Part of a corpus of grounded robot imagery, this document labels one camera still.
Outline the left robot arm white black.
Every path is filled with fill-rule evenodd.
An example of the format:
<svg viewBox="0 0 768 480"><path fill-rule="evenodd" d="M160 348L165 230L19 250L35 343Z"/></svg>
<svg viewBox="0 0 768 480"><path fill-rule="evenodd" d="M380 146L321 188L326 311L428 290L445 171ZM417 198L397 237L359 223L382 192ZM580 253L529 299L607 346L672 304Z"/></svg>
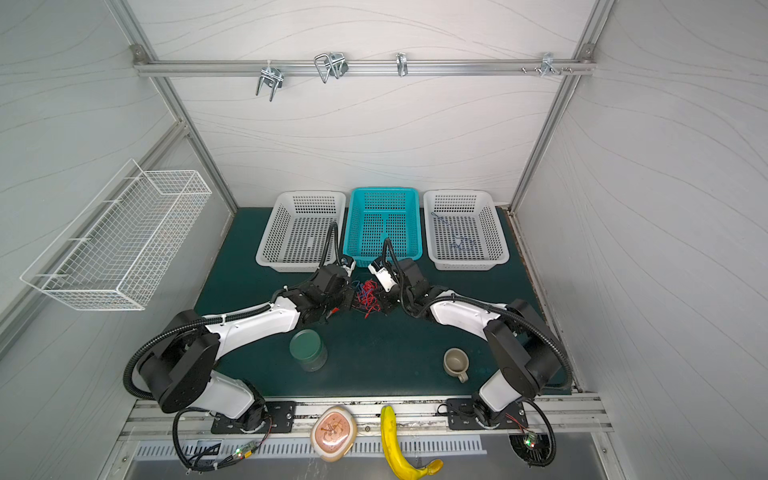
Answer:
<svg viewBox="0 0 768 480"><path fill-rule="evenodd" d="M245 432L257 430L268 409L249 382L216 371L225 355L263 338L293 331L342 309L354 261L342 253L339 226L327 229L321 259L309 279L284 286L265 303L221 314L177 314L167 327L130 357L124 389L153 400L165 413L211 412Z"/></svg>

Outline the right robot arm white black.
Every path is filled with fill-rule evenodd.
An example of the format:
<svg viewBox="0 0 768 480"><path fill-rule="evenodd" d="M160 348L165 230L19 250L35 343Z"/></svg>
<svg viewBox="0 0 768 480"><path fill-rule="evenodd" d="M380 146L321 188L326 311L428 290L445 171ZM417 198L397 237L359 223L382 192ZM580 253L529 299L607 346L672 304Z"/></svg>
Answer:
<svg viewBox="0 0 768 480"><path fill-rule="evenodd" d="M532 401L546 388L573 386L564 345L527 302L488 303L432 285L413 260L397 258L389 239L384 240L370 271L396 296L407 315L487 342L497 371L472 397L472 412L480 427L496 428L508 406Z"/></svg>

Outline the left white plastic basket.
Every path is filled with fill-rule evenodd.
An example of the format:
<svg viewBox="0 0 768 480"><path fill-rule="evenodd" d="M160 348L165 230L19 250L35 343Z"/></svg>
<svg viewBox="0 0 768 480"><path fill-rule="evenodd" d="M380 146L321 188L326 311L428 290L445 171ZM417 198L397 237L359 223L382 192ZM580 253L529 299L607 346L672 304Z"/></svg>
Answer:
<svg viewBox="0 0 768 480"><path fill-rule="evenodd" d="M311 273L330 224L343 225L346 196L334 191L289 191L280 194L257 250L256 263L281 273Z"/></svg>

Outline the white plastic basket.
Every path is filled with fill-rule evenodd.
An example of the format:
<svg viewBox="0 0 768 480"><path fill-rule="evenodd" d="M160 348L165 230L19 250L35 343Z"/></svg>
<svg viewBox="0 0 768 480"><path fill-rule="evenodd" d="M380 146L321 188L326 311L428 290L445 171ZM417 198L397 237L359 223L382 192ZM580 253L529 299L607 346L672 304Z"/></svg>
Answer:
<svg viewBox="0 0 768 480"><path fill-rule="evenodd" d="M334 191L289 191L280 194L257 250L256 263L281 273L311 273L330 224L343 225L346 196Z"/></svg>
<svg viewBox="0 0 768 480"><path fill-rule="evenodd" d="M429 258L440 271L488 271L509 260L491 195L479 190L432 190L423 195Z"/></svg>

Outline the green cylindrical container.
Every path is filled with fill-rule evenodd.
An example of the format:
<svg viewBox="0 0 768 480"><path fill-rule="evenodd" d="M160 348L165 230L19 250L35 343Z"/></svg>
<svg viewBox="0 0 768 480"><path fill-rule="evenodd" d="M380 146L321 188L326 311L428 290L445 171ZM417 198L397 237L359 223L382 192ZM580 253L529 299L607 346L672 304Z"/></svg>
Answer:
<svg viewBox="0 0 768 480"><path fill-rule="evenodd" d="M303 329L289 342L292 358L306 372L320 370L328 359L328 352L321 336L312 329Z"/></svg>

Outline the right white plastic basket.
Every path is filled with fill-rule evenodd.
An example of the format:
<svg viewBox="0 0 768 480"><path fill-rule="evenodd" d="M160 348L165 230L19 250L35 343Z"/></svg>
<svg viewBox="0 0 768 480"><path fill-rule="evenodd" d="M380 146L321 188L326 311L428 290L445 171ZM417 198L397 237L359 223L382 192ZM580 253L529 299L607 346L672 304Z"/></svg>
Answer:
<svg viewBox="0 0 768 480"><path fill-rule="evenodd" d="M440 271L488 271L509 260L491 195L479 190L432 190L423 195L429 258Z"/></svg>

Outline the beige ceramic mug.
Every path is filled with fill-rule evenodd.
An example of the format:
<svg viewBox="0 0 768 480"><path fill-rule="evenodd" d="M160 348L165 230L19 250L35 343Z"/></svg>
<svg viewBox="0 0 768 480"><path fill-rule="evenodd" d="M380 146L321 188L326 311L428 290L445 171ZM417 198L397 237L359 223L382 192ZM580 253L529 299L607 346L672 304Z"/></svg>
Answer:
<svg viewBox="0 0 768 480"><path fill-rule="evenodd" d="M468 369L470 361L468 355L459 348L450 348L443 355L443 369L445 373L466 383L469 379Z"/></svg>

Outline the teal plastic basket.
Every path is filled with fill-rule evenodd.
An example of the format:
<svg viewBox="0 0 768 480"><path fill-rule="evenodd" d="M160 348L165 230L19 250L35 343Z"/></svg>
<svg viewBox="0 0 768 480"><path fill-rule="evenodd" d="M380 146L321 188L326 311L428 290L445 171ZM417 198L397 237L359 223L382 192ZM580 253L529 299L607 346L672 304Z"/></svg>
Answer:
<svg viewBox="0 0 768 480"><path fill-rule="evenodd" d="M352 192L345 226L343 253L358 268L381 256L389 238L399 259L423 254L418 191L400 187L365 187Z"/></svg>

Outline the pink round toy dish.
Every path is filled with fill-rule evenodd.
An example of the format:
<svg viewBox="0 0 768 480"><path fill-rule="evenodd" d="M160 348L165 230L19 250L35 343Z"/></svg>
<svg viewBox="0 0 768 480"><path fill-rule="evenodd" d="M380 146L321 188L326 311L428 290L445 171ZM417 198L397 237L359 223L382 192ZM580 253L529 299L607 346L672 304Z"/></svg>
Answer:
<svg viewBox="0 0 768 480"><path fill-rule="evenodd" d="M336 462L353 447L358 433L353 414L342 405L327 409L315 422L310 433L314 452L326 462Z"/></svg>

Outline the yellow banana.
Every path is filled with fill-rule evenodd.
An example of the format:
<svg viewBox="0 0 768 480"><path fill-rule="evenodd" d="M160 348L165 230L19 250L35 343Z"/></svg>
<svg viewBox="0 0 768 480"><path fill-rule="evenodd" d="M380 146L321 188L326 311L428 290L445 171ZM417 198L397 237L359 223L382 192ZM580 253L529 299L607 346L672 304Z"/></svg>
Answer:
<svg viewBox="0 0 768 480"><path fill-rule="evenodd" d="M393 474L400 480L418 480L438 474L444 467L440 459L431 461L426 467L415 468L404 456L397 435L396 414L391 405L385 405L380 412L380 434L382 450Z"/></svg>

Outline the metal clamp hook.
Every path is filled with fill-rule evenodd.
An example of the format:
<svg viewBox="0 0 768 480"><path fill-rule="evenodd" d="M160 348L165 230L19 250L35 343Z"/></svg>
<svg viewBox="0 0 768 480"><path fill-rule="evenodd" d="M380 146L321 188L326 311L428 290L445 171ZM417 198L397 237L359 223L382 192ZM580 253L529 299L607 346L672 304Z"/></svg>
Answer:
<svg viewBox="0 0 768 480"><path fill-rule="evenodd" d="M396 54L396 69L399 77L406 77L408 75L408 60L403 52Z"/></svg>
<svg viewBox="0 0 768 480"><path fill-rule="evenodd" d="M532 66L523 66L520 71L524 75L566 76L573 73L573 68L566 60L556 59L551 52L545 53L539 63Z"/></svg>
<svg viewBox="0 0 768 480"><path fill-rule="evenodd" d="M262 91L269 92L269 101L272 102L276 92L283 87L284 75L278 68L267 66L260 72L255 94L259 95Z"/></svg>
<svg viewBox="0 0 768 480"><path fill-rule="evenodd" d="M330 78L340 79L349 71L346 57L340 52L321 53L314 58L313 63L324 84Z"/></svg>

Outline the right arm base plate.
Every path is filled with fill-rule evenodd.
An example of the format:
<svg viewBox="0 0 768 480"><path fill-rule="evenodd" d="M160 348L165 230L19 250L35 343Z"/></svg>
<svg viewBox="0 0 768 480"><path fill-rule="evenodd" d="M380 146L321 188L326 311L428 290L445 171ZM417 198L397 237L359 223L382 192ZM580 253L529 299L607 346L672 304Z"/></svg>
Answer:
<svg viewBox="0 0 768 480"><path fill-rule="evenodd" d="M448 428L464 430L522 430L528 429L523 403L512 402L501 411L494 411L479 398L449 398L436 409L437 416L447 418Z"/></svg>

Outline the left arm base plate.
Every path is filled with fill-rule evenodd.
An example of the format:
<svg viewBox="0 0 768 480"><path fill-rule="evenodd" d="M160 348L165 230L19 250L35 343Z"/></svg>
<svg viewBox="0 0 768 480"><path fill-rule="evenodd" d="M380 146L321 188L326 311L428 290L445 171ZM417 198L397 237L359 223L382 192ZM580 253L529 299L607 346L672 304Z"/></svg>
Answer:
<svg viewBox="0 0 768 480"><path fill-rule="evenodd" d="M256 402L241 417L230 419L223 414L214 416L212 434L290 433L297 403L295 401Z"/></svg>

